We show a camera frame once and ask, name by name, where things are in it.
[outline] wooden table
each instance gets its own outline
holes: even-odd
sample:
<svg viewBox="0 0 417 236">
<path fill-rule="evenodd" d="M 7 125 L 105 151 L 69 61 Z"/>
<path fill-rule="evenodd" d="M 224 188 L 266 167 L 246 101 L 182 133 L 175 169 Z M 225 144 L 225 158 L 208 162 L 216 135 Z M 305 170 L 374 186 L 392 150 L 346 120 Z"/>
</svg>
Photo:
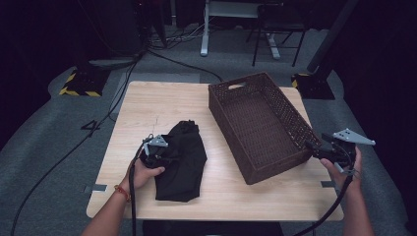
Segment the wooden table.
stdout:
<svg viewBox="0 0 417 236">
<path fill-rule="evenodd" d="M 295 88 L 281 88 L 308 120 Z M 200 127 L 208 161 L 201 196 L 188 203 L 156 201 L 154 180 L 137 191 L 137 218 L 192 220 L 314 221 L 336 198 L 334 188 L 323 188 L 328 172 L 319 161 L 306 163 L 254 185 L 246 185 L 209 111 L 208 85 L 131 82 L 96 184 L 105 192 L 93 192 L 87 208 L 93 217 L 124 177 L 142 139 L 150 133 L 167 134 L 181 120 L 194 120 Z M 131 217 L 127 205 L 125 217 Z M 339 206 L 329 220 L 340 220 Z"/>
</svg>

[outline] office chair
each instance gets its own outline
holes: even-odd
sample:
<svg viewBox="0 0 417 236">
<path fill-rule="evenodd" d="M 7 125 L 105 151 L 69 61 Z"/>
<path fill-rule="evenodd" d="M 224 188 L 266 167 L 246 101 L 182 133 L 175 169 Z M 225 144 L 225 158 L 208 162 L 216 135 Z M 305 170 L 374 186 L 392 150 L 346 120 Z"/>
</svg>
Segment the office chair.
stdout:
<svg viewBox="0 0 417 236">
<path fill-rule="evenodd" d="M 298 53 L 300 52 L 301 44 L 304 39 L 307 27 L 304 24 L 304 19 L 302 18 L 300 12 L 292 5 L 286 4 L 285 2 L 280 3 L 264 3 L 263 5 L 258 6 L 258 35 L 257 43 L 255 46 L 254 59 L 252 66 L 255 66 L 255 61 L 257 59 L 258 46 L 261 37 L 261 33 L 287 33 L 287 37 L 280 43 L 281 45 L 286 42 L 286 40 L 292 35 L 293 32 L 302 32 L 298 46 L 280 46 L 281 48 L 297 48 L 295 53 L 294 61 L 292 66 L 295 66 L 297 61 Z M 252 36 L 255 28 L 252 28 L 251 32 L 246 39 L 246 42 Z"/>
</svg>

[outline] brown wicker basket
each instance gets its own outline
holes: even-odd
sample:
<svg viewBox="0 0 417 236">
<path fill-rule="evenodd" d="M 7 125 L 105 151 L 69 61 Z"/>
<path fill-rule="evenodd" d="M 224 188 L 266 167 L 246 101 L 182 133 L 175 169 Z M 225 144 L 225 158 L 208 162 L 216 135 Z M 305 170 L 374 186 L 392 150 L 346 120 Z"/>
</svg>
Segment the brown wicker basket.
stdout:
<svg viewBox="0 0 417 236">
<path fill-rule="evenodd" d="M 312 152 L 306 140 L 321 144 L 266 73 L 209 85 L 208 94 L 208 107 L 248 185 L 307 161 Z"/>
</svg>

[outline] wire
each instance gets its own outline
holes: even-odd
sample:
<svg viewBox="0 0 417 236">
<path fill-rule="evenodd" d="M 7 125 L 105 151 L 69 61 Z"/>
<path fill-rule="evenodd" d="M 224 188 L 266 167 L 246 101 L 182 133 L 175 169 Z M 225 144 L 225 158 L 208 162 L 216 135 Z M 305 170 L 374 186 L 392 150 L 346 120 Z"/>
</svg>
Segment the wire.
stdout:
<svg viewBox="0 0 417 236">
<path fill-rule="evenodd" d="M 128 82 L 129 82 L 130 76 L 131 76 L 132 71 L 133 71 L 133 69 L 135 68 L 135 66 L 136 66 L 136 64 L 133 64 L 133 65 L 132 65 L 131 67 L 129 67 L 129 68 L 128 68 L 128 70 L 126 71 L 126 74 L 125 74 L 125 82 L 123 82 L 122 86 L 121 86 L 121 87 L 117 90 L 116 94 L 114 95 L 113 99 L 111 100 L 110 107 L 109 107 L 109 111 L 108 111 L 110 114 L 114 111 L 114 109 L 116 109 L 117 105 L 118 105 L 118 104 L 119 104 L 119 102 L 121 101 L 121 99 L 122 99 L 122 97 L 123 97 L 123 93 L 126 91 L 127 84 L 128 84 Z M 119 98 L 118 98 L 118 100 L 117 100 L 116 104 L 114 104 L 114 106 L 113 106 L 113 107 L 111 107 L 111 105 L 113 104 L 114 100 L 116 99 L 116 97 L 117 97 L 117 95 L 118 95 L 119 93 L 120 93 L 120 95 L 119 95 Z M 116 120 L 114 120 L 111 116 L 109 116 L 109 118 L 110 118 L 110 120 L 112 120 L 112 121 L 116 122 Z"/>
<path fill-rule="evenodd" d="M 176 29 L 175 30 L 175 32 L 174 33 L 172 33 L 170 36 L 168 36 L 168 37 L 166 37 L 165 39 L 167 40 L 167 41 L 169 41 L 169 40 L 173 40 L 173 39 L 175 39 L 175 38 L 177 38 L 177 37 L 179 37 L 179 36 L 183 36 L 185 33 L 184 33 L 184 29 L 182 29 L 182 32 L 180 33 L 180 34 L 176 34 L 177 32 L 179 31 L 179 29 Z M 150 40 L 150 42 L 161 42 L 162 40 L 159 38 L 159 36 L 157 35 L 157 33 L 156 32 L 154 32 L 153 34 L 152 34 L 152 36 L 154 37 L 154 39 L 151 39 Z"/>
<path fill-rule="evenodd" d="M 136 235 L 136 199 L 135 199 L 135 184 L 134 184 L 134 177 L 135 177 L 135 163 L 136 160 L 139 159 L 139 155 L 141 154 L 142 147 L 144 143 L 142 143 L 138 150 L 136 151 L 135 157 L 132 160 L 131 167 L 129 169 L 129 191 L 131 193 L 131 211 L 132 211 L 132 235 Z"/>
<path fill-rule="evenodd" d="M 135 63 L 130 67 L 130 71 L 129 74 L 127 76 L 127 80 L 129 79 L 133 69 L 135 68 L 135 66 L 138 64 L 139 60 L 142 58 L 142 54 L 140 54 L 140 56 L 136 59 Z M 110 114 L 113 112 L 113 110 L 116 108 L 117 104 L 120 102 L 121 100 L 121 96 L 119 97 L 119 99 L 117 100 L 116 104 L 113 106 L 113 108 L 111 108 L 107 114 L 97 123 L 97 125 L 95 127 L 93 127 L 89 133 L 83 137 L 70 151 L 68 151 L 60 160 L 58 160 L 37 182 L 36 184 L 34 184 L 34 186 L 30 189 L 30 191 L 28 192 L 28 194 L 25 196 L 24 200 L 22 201 L 21 205 L 19 206 L 19 209 L 15 215 L 15 219 L 13 221 L 13 225 L 12 225 L 12 230 L 11 230 L 11 235 L 15 235 L 15 231 L 16 231 L 16 226 L 18 224 L 18 220 L 19 220 L 19 216 L 22 212 L 23 207 L 25 206 L 26 202 L 28 201 L 29 197 L 31 196 L 31 194 L 34 192 L 34 190 L 40 185 L 40 183 L 60 164 L 62 163 L 62 161 L 64 161 L 68 156 L 70 156 L 80 145 L 82 145 L 86 139 L 88 139 L 90 137 L 90 135 L 97 130 L 103 123 L 104 121 L 110 116 Z"/>
<path fill-rule="evenodd" d="M 186 63 L 184 63 L 184 62 L 175 61 L 175 60 L 173 60 L 173 59 L 170 59 L 170 58 L 167 58 L 167 57 L 165 57 L 165 56 L 159 55 L 159 54 L 157 54 L 157 53 L 155 53 L 155 52 L 152 52 L 152 51 L 150 51 L 150 50 L 148 50 L 148 53 L 149 53 L 149 54 L 151 54 L 151 55 L 153 55 L 153 56 L 155 56 L 155 57 L 159 57 L 159 58 L 165 59 L 165 60 L 167 60 L 167 61 L 170 61 L 170 62 L 176 63 L 176 64 L 181 65 L 181 66 L 185 66 L 185 67 L 192 68 L 192 69 L 195 69 L 195 70 L 199 70 L 199 71 L 204 71 L 204 72 L 207 72 L 207 73 L 212 74 L 212 75 L 214 75 L 215 77 L 217 77 L 217 78 L 218 78 L 218 80 L 219 80 L 220 82 L 224 82 L 224 79 L 223 79 L 221 76 L 219 76 L 218 74 L 214 73 L 214 72 L 208 71 L 208 70 L 203 69 L 203 68 L 200 68 L 200 67 L 191 66 L 191 65 L 188 65 L 188 64 L 186 64 Z"/>
<path fill-rule="evenodd" d="M 211 20 L 213 20 L 215 17 L 212 17 L 208 20 L 208 22 L 210 22 Z M 156 46 L 154 45 L 156 42 L 161 42 L 160 39 L 156 39 L 156 40 L 152 40 L 150 42 L 151 44 L 151 49 L 153 50 L 164 50 L 164 49 L 172 49 L 173 47 L 177 46 L 178 44 L 182 43 L 182 42 L 189 42 L 192 41 L 194 39 L 196 39 L 197 37 L 201 37 L 203 36 L 203 34 L 198 34 L 198 35 L 193 35 L 196 32 L 199 32 L 201 30 L 204 29 L 205 24 L 202 24 L 200 26 L 198 26 L 195 29 L 191 29 L 189 32 L 184 32 L 184 30 L 182 31 L 182 33 L 180 33 L 179 35 L 175 35 L 175 33 L 178 31 L 176 30 L 171 36 L 167 37 L 166 40 L 168 41 L 167 46 Z"/>
<path fill-rule="evenodd" d="M 354 163 L 351 161 L 350 159 L 350 155 L 347 153 L 347 151 L 344 148 L 341 148 L 346 157 L 349 159 L 349 172 L 352 172 L 355 170 L 354 168 Z M 334 201 L 333 205 L 328 209 L 328 211 L 322 216 L 322 218 L 320 218 L 318 221 L 316 221 L 315 223 L 313 223 L 312 226 L 304 229 L 303 231 L 294 234 L 294 236 L 301 236 L 304 235 L 314 229 L 316 229 L 317 227 L 319 227 L 323 222 L 325 222 L 325 220 L 334 212 L 334 210 L 337 208 L 337 206 L 341 203 L 341 200 L 344 197 L 344 194 L 346 193 L 347 187 L 349 187 L 349 184 L 353 181 L 353 175 L 348 175 L 346 177 L 346 179 L 344 180 L 343 186 L 340 190 L 340 194 L 337 196 L 336 200 Z"/>
<path fill-rule="evenodd" d="M 121 63 L 113 63 L 110 65 L 93 65 L 98 70 L 106 70 L 106 71 L 112 71 L 112 70 L 118 70 L 125 67 L 132 66 L 135 63 L 135 60 L 137 60 L 135 57 L 132 58 L 131 61 L 128 62 L 121 62 Z"/>
</svg>

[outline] black cloth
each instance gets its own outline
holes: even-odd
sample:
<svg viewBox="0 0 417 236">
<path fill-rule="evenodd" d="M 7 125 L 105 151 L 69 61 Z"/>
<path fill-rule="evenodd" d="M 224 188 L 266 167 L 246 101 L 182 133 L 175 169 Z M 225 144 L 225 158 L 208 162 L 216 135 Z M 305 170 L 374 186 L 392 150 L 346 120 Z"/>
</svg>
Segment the black cloth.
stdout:
<svg viewBox="0 0 417 236">
<path fill-rule="evenodd" d="M 200 196 L 200 185 L 207 161 L 205 147 L 194 121 L 181 121 L 166 136 L 169 156 L 165 171 L 155 177 L 156 199 L 188 202 Z"/>
</svg>

